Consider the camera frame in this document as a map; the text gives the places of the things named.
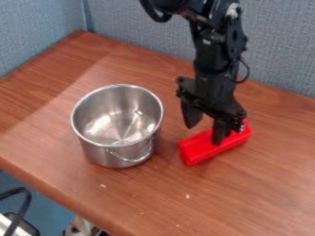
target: gray wall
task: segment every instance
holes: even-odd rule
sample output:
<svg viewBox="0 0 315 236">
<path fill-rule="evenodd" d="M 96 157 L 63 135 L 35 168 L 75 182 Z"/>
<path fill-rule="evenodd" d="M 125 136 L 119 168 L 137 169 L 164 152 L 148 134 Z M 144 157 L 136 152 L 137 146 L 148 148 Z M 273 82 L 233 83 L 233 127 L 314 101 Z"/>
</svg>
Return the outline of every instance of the gray wall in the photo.
<svg viewBox="0 0 315 236">
<path fill-rule="evenodd" d="M 192 60 L 188 24 L 157 24 L 137 0 L 85 0 L 88 28 L 101 35 Z M 315 97 L 315 1 L 243 0 L 251 78 Z"/>
<path fill-rule="evenodd" d="M 81 0 L 0 0 L 0 76 L 85 25 Z"/>
</svg>

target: red block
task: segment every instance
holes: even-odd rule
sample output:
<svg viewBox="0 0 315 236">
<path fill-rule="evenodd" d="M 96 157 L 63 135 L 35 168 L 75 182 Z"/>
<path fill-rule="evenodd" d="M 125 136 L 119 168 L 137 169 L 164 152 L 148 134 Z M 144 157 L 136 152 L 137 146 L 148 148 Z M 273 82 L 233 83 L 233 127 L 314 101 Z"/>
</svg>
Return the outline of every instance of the red block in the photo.
<svg viewBox="0 0 315 236">
<path fill-rule="evenodd" d="M 203 160 L 209 159 L 221 152 L 237 147 L 248 141 L 252 134 L 252 130 L 248 127 L 248 121 L 245 120 L 243 132 L 236 133 L 232 131 L 232 134 L 223 140 L 220 146 L 212 144 L 212 129 L 183 139 L 183 141 L 177 143 L 177 146 L 180 148 L 184 164 L 191 167 Z"/>
</svg>

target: metal pot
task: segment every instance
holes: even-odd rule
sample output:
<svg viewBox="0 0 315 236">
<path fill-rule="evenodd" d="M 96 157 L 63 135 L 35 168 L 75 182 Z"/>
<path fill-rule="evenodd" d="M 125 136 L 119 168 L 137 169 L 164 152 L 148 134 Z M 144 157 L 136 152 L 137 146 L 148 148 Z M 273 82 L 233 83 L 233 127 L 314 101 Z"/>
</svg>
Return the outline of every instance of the metal pot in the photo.
<svg viewBox="0 0 315 236">
<path fill-rule="evenodd" d="M 71 126 L 89 160 L 109 168 L 147 160 L 163 117 L 163 103 L 145 88 L 120 84 L 88 93 L 75 105 Z"/>
</svg>

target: cable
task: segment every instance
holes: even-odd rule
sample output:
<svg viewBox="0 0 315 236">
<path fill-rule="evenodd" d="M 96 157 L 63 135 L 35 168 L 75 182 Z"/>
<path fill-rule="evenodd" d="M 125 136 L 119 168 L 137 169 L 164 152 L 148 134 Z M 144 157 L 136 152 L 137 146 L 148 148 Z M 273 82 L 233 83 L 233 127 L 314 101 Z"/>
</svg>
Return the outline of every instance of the cable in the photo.
<svg viewBox="0 0 315 236">
<path fill-rule="evenodd" d="M 7 192 L 4 192 L 3 194 L 0 194 L 0 201 L 4 200 L 5 198 L 13 196 L 13 195 L 17 195 L 17 194 L 24 194 L 24 203 L 23 203 L 23 205 L 21 205 L 21 207 L 17 211 L 15 219 L 12 220 L 12 222 L 9 224 L 9 227 L 8 227 L 8 230 L 7 230 L 4 236 L 12 236 L 13 235 L 15 230 L 17 229 L 17 227 L 20 225 L 20 222 L 24 218 L 25 211 L 29 207 L 29 204 L 31 204 L 31 201 L 32 201 L 32 195 L 31 195 L 29 191 L 23 187 L 13 188 L 13 189 L 8 190 Z"/>
<path fill-rule="evenodd" d="M 247 79 L 249 78 L 249 75 L 251 75 L 251 68 L 249 68 L 249 66 L 248 66 L 248 64 L 247 64 L 247 62 L 244 61 L 244 58 L 243 58 L 241 56 L 240 56 L 240 58 L 239 58 L 239 61 L 240 61 L 240 63 L 244 65 L 244 68 L 247 69 L 247 73 L 245 73 L 244 79 L 240 80 L 240 81 L 233 80 L 233 79 L 231 79 L 231 77 L 228 77 L 228 80 L 229 80 L 232 83 L 235 83 L 235 84 L 243 84 L 243 83 L 247 81 Z"/>
<path fill-rule="evenodd" d="M 149 0 L 139 0 L 139 1 L 140 1 L 140 4 L 141 4 L 145 12 L 148 13 L 148 15 L 153 21 L 156 21 L 159 23 L 168 22 L 168 20 L 172 18 L 172 15 L 163 14 L 161 16 L 159 16 L 159 14 L 156 13 L 156 11 L 151 5 Z"/>
</svg>

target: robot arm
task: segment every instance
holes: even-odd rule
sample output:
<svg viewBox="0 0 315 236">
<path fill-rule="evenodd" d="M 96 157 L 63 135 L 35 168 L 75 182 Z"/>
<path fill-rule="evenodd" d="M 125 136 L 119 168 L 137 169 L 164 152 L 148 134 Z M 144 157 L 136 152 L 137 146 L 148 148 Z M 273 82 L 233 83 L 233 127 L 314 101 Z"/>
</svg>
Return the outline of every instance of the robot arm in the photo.
<svg viewBox="0 0 315 236">
<path fill-rule="evenodd" d="M 183 120 L 192 128 L 203 113 L 211 116 L 212 143 L 219 146 L 232 131 L 240 133 L 244 129 L 245 110 L 233 97 L 236 84 L 245 82 L 249 74 L 241 57 L 248 39 L 243 31 L 240 2 L 140 0 L 140 3 L 157 22 L 167 22 L 173 14 L 189 21 L 196 47 L 196 77 L 177 78 Z M 243 81 L 237 81 L 240 63 L 248 70 Z"/>
</svg>

